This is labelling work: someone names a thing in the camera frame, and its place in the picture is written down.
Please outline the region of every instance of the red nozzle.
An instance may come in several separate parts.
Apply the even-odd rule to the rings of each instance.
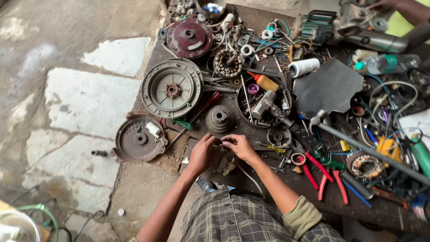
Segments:
[[[256,74],[254,74],[254,73],[252,73],[250,71],[248,71],[248,74],[250,74],[251,76],[253,76],[255,81],[258,81],[260,79],[260,75],[258,75],[258,74],[256,75]]]

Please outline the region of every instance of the hammer head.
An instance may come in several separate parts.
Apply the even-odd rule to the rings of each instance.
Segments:
[[[275,98],[276,93],[274,91],[267,91],[252,111],[252,116],[261,119],[263,114],[271,108]]]

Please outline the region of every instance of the yellow screwdriver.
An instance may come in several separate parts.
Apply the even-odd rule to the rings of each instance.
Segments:
[[[274,150],[274,151],[277,151],[277,152],[279,152],[279,153],[282,153],[282,154],[285,154],[285,152],[286,152],[284,149],[280,149],[280,148],[274,147],[273,145],[265,145],[265,144],[263,144],[263,143],[261,143],[261,142],[258,142],[258,141],[257,141],[257,143],[258,143],[258,144],[260,144],[260,145],[266,146],[266,147],[267,147],[267,148],[269,148],[269,149],[272,149],[272,150]]]

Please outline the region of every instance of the green bottle cap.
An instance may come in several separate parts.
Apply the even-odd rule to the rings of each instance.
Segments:
[[[355,64],[355,69],[357,69],[357,70],[363,70],[365,66],[366,66],[366,63],[364,63],[364,62],[358,62],[357,64]]]

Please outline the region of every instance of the black sandpaper sheet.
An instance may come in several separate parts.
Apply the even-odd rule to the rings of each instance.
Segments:
[[[312,118],[319,110],[344,113],[355,93],[363,90],[363,77],[336,58],[309,75],[296,78],[293,93],[298,113]]]

